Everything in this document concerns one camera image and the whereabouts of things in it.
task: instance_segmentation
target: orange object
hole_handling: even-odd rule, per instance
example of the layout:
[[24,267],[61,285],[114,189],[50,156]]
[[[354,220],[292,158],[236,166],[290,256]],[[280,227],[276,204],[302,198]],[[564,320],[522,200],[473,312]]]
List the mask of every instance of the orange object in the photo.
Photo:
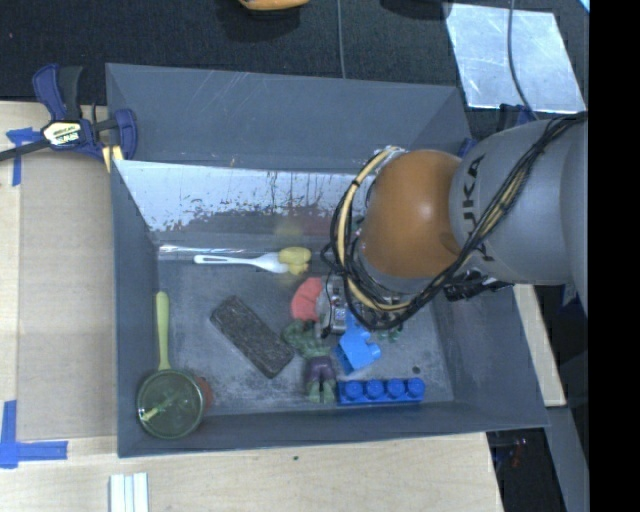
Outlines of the orange object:
[[319,277],[310,277],[302,283],[291,300],[291,316],[303,321],[313,320],[318,322],[316,313],[316,300],[322,293],[322,280]]
[[247,9],[252,11],[281,11],[300,7],[309,0],[238,0]]
[[435,150],[405,153],[375,181],[360,248],[376,270],[394,277],[438,275],[458,246],[449,222],[449,190],[460,158]]

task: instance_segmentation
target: black sponge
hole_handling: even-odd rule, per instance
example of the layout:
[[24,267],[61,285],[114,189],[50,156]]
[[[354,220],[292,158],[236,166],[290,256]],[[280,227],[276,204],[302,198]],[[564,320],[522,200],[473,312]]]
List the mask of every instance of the black sponge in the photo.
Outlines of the black sponge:
[[270,379],[293,358],[294,349],[235,295],[214,310],[211,321]]

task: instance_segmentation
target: yellow handle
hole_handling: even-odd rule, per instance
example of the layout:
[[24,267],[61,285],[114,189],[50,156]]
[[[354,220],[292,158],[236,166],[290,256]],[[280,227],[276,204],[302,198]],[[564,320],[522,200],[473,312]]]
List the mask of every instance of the yellow handle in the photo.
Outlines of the yellow handle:
[[156,320],[158,322],[158,347],[160,365],[158,371],[169,370],[169,296],[166,292],[156,294]]

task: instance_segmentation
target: clamp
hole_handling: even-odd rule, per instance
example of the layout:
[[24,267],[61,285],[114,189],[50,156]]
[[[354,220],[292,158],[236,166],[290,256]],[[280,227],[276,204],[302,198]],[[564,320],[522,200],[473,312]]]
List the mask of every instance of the clamp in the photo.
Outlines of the clamp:
[[135,116],[130,109],[116,110],[112,119],[89,122],[82,118],[77,104],[80,66],[60,67],[48,64],[33,76],[36,97],[49,114],[51,121],[40,133],[42,139],[0,152],[0,161],[18,158],[27,153],[50,148],[54,151],[74,151],[105,161],[107,166],[110,148],[100,141],[99,133],[118,129],[119,148],[122,157],[131,159],[138,145]]

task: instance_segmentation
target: blue toy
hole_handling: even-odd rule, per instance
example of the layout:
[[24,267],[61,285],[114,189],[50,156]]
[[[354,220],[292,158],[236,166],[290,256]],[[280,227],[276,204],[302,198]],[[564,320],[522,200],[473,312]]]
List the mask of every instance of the blue toy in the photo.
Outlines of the blue toy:
[[345,322],[347,329],[334,348],[334,354],[349,375],[379,359],[380,347],[376,343],[367,343],[371,333],[356,321],[349,310],[346,312]]
[[338,382],[340,405],[421,402],[425,384],[418,377],[389,380],[349,380]]

